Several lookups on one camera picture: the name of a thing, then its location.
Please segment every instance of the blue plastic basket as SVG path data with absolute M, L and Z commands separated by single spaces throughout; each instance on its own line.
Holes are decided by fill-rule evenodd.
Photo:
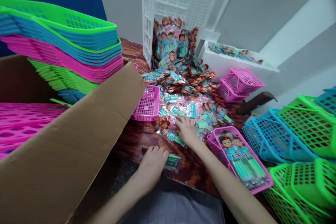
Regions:
M 43 36 L 44 32 L 52 33 L 43 26 L 34 21 L 18 17 L 16 15 L 1 14 L 0 15 L 0 35 L 15 35 L 27 33 L 25 29 L 29 28 L 29 23 L 33 23 L 35 31 L 41 32 L 40 36 Z M 104 50 L 110 46 L 118 43 L 117 29 L 95 33 L 95 34 L 81 34 L 76 32 L 65 31 L 60 28 L 50 26 L 54 31 L 58 32 L 63 37 L 69 39 L 74 44 L 90 50 Z
M 316 102 L 331 113 L 336 115 L 336 86 L 330 89 L 323 89 L 324 94 L 316 98 Z
M 58 47 L 65 53 L 71 55 L 72 57 L 84 64 L 97 66 L 105 65 L 107 62 L 114 59 L 115 57 L 118 57 L 121 54 L 121 42 L 119 39 L 118 44 L 116 44 L 113 49 L 95 54 L 82 51 L 70 45 L 62 38 L 58 37 L 47 29 L 44 29 L 42 26 L 36 24 L 33 21 L 21 17 L 15 17 L 15 22 L 17 26 L 21 27 L 21 29 L 18 29 L 17 26 L 15 26 L 13 29 L 10 30 L 1 26 L 1 18 L 2 16 L 0 16 L 0 36 L 20 34 L 23 36 L 31 37 L 33 39 L 44 41 L 53 44 L 54 46 Z
M 77 90 L 63 89 L 58 92 L 58 95 L 61 96 L 67 103 L 74 105 L 76 102 L 82 99 L 86 94 L 81 93 Z
M 270 108 L 260 117 L 258 127 L 266 140 L 284 159 L 293 161 L 313 161 L 319 158 L 278 116 L 279 109 Z
M 291 160 L 283 159 L 275 151 L 275 149 L 269 144 L 269 142 L 264 137 L 262 131 L 258 127 L 258 118 L 254 117 L 242 128 L 246 140 L 253 151 L 258 155 L 258 157 L 264 159 L 265 161 L 272 163 L 292 163 Z

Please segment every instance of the stacked plastic baskets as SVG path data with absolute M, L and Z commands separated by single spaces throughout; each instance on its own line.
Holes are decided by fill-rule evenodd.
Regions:
M 0 103 L 0 160 L 67 108 L 60 104 Z
M 336 167 L 324 159 L 269 169 L 274 186 L 264 191 L 284 224 L 329 223 L 336 207 Z
M 0 36 L 56 91 L 82 97 L 123 67 L 115 24 L 57 5 L 0 0 Z
M 315 101 L 312 96 L 298 96 L 279 116 L 312 152 L 336 159 L 336 116 Z
M 241 177 L 240 174 L 237 173 L 235 169 L 232 167 L 230 163 L 230 159 L 224 152 L 222 145 L 220 143 L 219 137 L 223 132 L 231 132 L 232 135 L 238 136 L 239 139 L 244 143 L 246 148 L 248 148 L 248 151 L 253 156 L 255 162 L 257 162 L 260 168 L 262 169 L 261 173 L 263 174 L 263 176 L 261 177 L 262 177 L 263 184 L 257 185 L 256 183 L 253 183 L 253 181 L 243 182 L 240 179 Z M 223 128 L 216 128 L 212 134 L 207 136 L 207 139 L 208 139 L 207 144 L 211 152 L 229 169 L 229 171 L 231 171 L 237 177 L 238 180 L 242 181 L 242 183 L 244 183 L 248 187 L 248 189 L 250 190 L 252 194 L 257 194 L 273 185 L 273 180 L 269 172 L 266 170 L 265 166 L 261 163 L 257 155 L 253 152 L 253 150 L 251 149 L 249 144 L 246 142 L 244 137 L 240 134 L 240 132 L 235 127 L 228 126 L 228 127 L 223 127 Z
M 279 109 L 270 108 L 261 117 L 253 117 L 242 128 L 254 152 L 263 160 L 273 163 L 313 161 L 313 153 L 280 119 Z
M 221 85 L 217 89 L 226 102 L 242 102 L 250 96 L 250 93 L 264 87 L 256 76 L 245 69 L 231 68 L 231 73 L 226 79 L 221 79 Z

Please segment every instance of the green plastic basket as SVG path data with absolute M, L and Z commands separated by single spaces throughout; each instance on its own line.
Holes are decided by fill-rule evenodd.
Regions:
M 294 163 L 290 184 L 311 204 L 325 211 L 336 207 L 336 166 L 331 162 Z
M 31 58 L 28 58 L 28 60 L 36 68 L 39 75 L 48 81 L 49 85 L 56 91 L 74 89 L 88 94 L 100 84 L 84 79 L 66 68 L 34 61 Z
M 10 11 L 14 11 L 13 14 L 17 16 L 24 18 L 34 17 L 46 25 L 69 32 L 94 34 L 115 30 L 117 28 L 113 23 L 51 3 L 29 0 L 0 0 L 0 5 L 6 7 L 6 9 L 9 8 Z M 70 20 L 75 20 L 76 24 L 69 26 L 68 22 Z M 84 29 L 79 26 L 80 24 L 86 26 L 88 23 L 91 29 Z
M 311 151 L 336 158 L 336 117 L 316 104 L 315 99 L 298 96 L 278 115 Z
M 295 211 L 301 216 L 302 219 L 304 219 L 302 223 L 320 224 L 325 223 L 332 218 L 331 215 L 329 215 L 326 211 L 323 211 L 322 209 L 316 207 L 304 198 L 307 192 L 305 192 L 302 196 L 291 186 L 290 181 L 293 175 L 292 165 L 287 163 L 282 164 L 280 166 L 270 168 L 269 172 L 274 180 L 273 189 L 276 190 L 280 195 L 282 195 L 283 198 L 285 198 L 287 201 L 291 202 L 295 206 L 298 206 L 301 210 L 300 212 L 298 212 L 297 208 L 295 208 Z M 282 211 L 278 213 L 278 205 L 273 205 L 272 207 L 274 208 L 280 219 L 286 219 L 286 221 L 283 221 L 284 223 L 292 223 L 291 221 L 287 220 L 288 216 L 284 216 L 284 213 Z
M 289 197 L 284 190 L 284 185 L 289 185 L 291 165 L 285 163 L 269 168 L 274 185 L 262 193 L 283 224 L 313 223 L 302 209 Z
M 2 14 L 15 15 L 34 21 L 70 45 L 88 53 L 99 54 L 120 46 L 119 39 L 117 44 L 102 50 L 91 50 L 73 43 L 51 27 L 78 34 L 97 34 L 116 30 L 117 25 L 51 3 L 29 0 L 0 0 L 0 15 Z

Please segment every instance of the pile of candy packets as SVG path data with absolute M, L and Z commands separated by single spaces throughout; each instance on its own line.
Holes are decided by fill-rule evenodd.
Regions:
M 219 139 L 223 151 L 227 155 L 240 181 L 243 182 L 249 190 L 270 182 L 263 168 L 253 157 L 239 136 L 224 130 L 222 134 L 216 137 Z
M 152 65 L 161 68 L 172 64 L 178 57 L 195 52 L 198 28 L 185 26 L 180 18 L 164 17 L 162 24 L 154 20 Z
M 211 81 L 215 77 L 215 72 L 204 72 L 200 62 L 192 56 L 179 58 L 166 67 L 143 74 L 147 84 L 161 89 L 157 133 L 184 146 L 176 132 L 176 120 L 180 116 L 193 119 L 203 141 L 215 127 L 233 125 L 227 110 L 218 106 L 208 94 L 219 87 Z
M 225 54 L 227 56 L 231 56 L 234 58 L 238 58 L 241 60 L 247 60 L 250 62 L 254 62 L 257 63 L 259 65 L 261 65 L 263 63 L 263 60 L 258 60 L 255 59 L 254 57 L 249 55 L 249 51 L 248 50 L 241 50 L 241 49 L 237 49 L 235 47 L 231 47 L 231 46 L 226 46 L 226 45 L 222 45 L 219 43 L 214 43 L 214 42 L 209 42 L 208 43 L 209 46 L 209 50 L 213 51 L 215 53 L 218 54 Z

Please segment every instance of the basket handle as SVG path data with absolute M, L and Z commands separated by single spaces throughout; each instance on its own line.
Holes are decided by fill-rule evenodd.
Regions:
M 284 106 L 285 108 L 290 108 L 290 109 L 298 109 L 298 110 L 304 110 L 304 111 L 317 111 L 317 110 L 313 110 L 310 108 L 299 108 L 299 107 L 292 107 L 292 106 Z
M 69 104 L 69 103 L 65 103 L 65 102 L 63 102 L 63 101 L 60 101 L 60 100 L 57 100 L 57 99 L 54 99 L 54 98 L 51 98 L 51 99 L 49 99 L 50 101 L 52 101 L 52 102 L 56 102 L 56 103 L 58 103 L 58 104 L 61 104 L 61 105 L 67 105 L 68 107 L 71 107 L 72 105 L 71 104 Z

